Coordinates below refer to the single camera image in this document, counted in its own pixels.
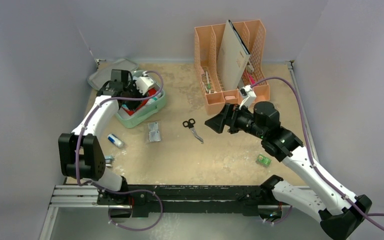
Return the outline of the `clear bag alcohol pads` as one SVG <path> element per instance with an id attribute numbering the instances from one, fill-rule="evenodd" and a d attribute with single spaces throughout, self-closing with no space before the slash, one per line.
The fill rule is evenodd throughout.
<path id="1" fill-rule="evenodd" d="M 160 133 L 160 125 L 157 121 L 149 122 L 148 126 L 148 139 L 150 143 L 160 142 L 162 140 Z"/>

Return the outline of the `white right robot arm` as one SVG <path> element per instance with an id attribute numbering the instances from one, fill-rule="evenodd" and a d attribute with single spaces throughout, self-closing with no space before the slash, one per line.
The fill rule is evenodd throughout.
<path id="1" fill-rule="evenodd" d="M 297 188 L 282 177 L 272 175 L 262 184 L 260 196 L 268 204 L 276 200 L 292 205 L 315 219 L 333 240 L 346 240 L 364 221 L 372 201 L 356 195 L 337 181 L 313 157 L 303 142 L 281 126 L 280 113 L 268 101 L 246 107 L 227 103 L 221 112 L 204 123 L 218 134 L 243 131 L 261 140 L 266 153 L 295 172 L 309 190 Z"/>

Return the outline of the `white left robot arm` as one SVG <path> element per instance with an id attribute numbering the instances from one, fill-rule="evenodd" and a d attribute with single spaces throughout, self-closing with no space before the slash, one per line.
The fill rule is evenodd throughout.
<path id="1" fill-rule="evenodd" d="M 106 166 L 99 138 L 124 102 L 136 102 L 142 97 L 130 71 L 112 69 L 110 79 L 97 91 L 86 117 L 74 130 L 58 138 L 62 174 L 76 179 L 80 186 L 85 183 L 101 188 L 118 205 L 126 203 L 129 199 L 127 181 Z"/>

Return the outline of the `black handled scissors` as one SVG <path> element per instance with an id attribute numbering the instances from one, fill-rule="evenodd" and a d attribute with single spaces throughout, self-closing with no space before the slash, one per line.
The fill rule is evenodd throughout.
<path id="1" fill-rule="evenodd" d="M 182 125 L 184 128 L 188 128 L 193 136 L 201 143 L 201 144 L 204 144 L 204 140 L 198 135 L 198 133 L 196 132 L 195 130 L 195 119 L 194 118 L 190 118 L 189 120 L 185 120 L 182 122 Z"/>

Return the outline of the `red first aid pouch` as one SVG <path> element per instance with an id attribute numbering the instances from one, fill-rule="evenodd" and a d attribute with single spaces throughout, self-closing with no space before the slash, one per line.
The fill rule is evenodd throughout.
<path id="1" fill-rule="evenodd" d="M 148 100 L 143 101 L 133 101 L 129 105 L 123 104 L 122 109 L 129 115 L 132 116 L 134 113 L 136 113 L 138 110 L 140 110 L 142 107 L 147 105 Z"/>

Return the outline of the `small white bottle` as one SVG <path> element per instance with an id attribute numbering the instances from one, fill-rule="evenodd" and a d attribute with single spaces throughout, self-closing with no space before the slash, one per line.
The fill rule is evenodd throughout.
<path id="1" fill-rule="evenodd" d="M 160 97 L 162 96 L 162 93 L 160 92 L 160 93 L 158 93 L 156 96 L 154 96 L 153 98 L 151 98 L 151 99 L 149 99 L 148 101 L 147 101 L 147 105 L 151 105 L 151 104 L 153 104 L 154 102 L 156 102 Z"/>

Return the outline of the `small green box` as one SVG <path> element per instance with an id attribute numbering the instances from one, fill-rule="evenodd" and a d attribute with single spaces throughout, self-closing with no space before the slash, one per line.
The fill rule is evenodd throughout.
<path id="1" fill-rule="evenodd" d="M 256 162 L 264 167 L 269 167 L 271 164 L 271 159 L 262 154 L 259 154 L 256 158 Z"/>

